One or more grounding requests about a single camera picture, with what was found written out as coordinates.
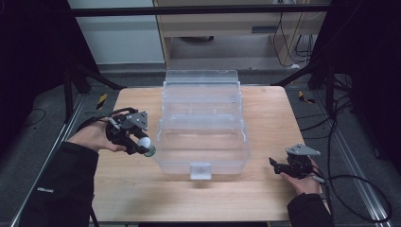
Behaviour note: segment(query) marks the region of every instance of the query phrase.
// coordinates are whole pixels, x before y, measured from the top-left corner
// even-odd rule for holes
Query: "wooden table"
[[[151,139],[161,117],[163,88],[124,89],[115,108],[148,111]],[[99,221],[276,221],[288,220],[293,188],[274,174],[269,157],[284,163],[285,148],[303,143],[281,87],[242,86],[243,116],[252,154],[239,175],[190,181],[166,175],[152,158],[101,150],[94,209]]]

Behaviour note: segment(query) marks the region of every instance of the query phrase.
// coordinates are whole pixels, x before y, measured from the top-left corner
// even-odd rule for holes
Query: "hand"
[[[106,137],[107,118],[97,121],[73,135],[67,142],[78,144],[95,151],[108,149],[111,151],[122,151],[127,148],[121,145],[113,144]]]
[[[312,161],[312,165],[317,167],[316,163],[313,160],[311,160],[311,161]],[[301,195],[303,193],[305,193],[305,194],[319,194],[320,193],[319,183],[310,176],[307,176],[303,179],[296,179],[296,178],[292,178],[291,176],[289,176],[288,174],[286,174],[284,172],[281,172],[280,176],[284,180],[289,182],[295,188],[297,195]]]

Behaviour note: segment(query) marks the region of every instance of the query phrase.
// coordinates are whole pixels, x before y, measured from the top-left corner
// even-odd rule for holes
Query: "black jacket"
[[[98,154],[63,142],[46,167],[20,218],[20,226],[89,225]],[[317,194],[303,194],[288,205],[293,227],[334,226]]]

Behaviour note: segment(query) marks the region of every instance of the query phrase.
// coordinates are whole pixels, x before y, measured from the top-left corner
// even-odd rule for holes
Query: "clear plastic container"
[[[251,147],[236,71],[167,71],[154,144],[166,174],[239,174]]]

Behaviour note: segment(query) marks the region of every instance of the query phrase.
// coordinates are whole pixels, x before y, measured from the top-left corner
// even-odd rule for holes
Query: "stand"
[[[42,32],[44,37],[48,40],[49,46],[52,47],[53,56],[57,59],[60,68],[62,69],[62,77],[63,77],[63,85],[64,85],[64,95],[65,95],[65,119],[64,122],[68,122],[71,118],[74,109],[73,109],[73,95],[72,95],[72,84],[77,87],[78,91],[81,94],[88,94],[91,90],[91,86],[86,80],[86,77],[91,77],[96,79],[97,81],[109,86],[115,90],[121,90],[125,88],[124,86],[120,86],[115,84],[100,75],[100,72],[94,72],[93,69],[96,69],[96,63],[93,59],[92,55],[90,58],[86,58],[86,64],[91,64],[93,69],[89,69],[88,67],[83,66],[78,59],[77,54],[74,56],[69,48],[67,47],[67,39],[72,38],[74,40],[78,40],[81,37],[68,36],[71,31],[64,32],[67,34],[62,34],[60,32],[61,27],[63,26],[73,26],[73,28],[78,27],[78,23],[73,15],[64,15],[63,17],[58,17],[57,15],[51,15],[46,13],[51,7],[59,7],[62,9],[70,9],[68,3],[59,2],[55,3],[54,6],[49,6],[48,4],[42,4],[40,1],[35,0],[26,0],[21,4],[21,8],[24,11],[24,14],[28,16],[28,18],[32,21],[32,23],[38,27],[38,32]]]

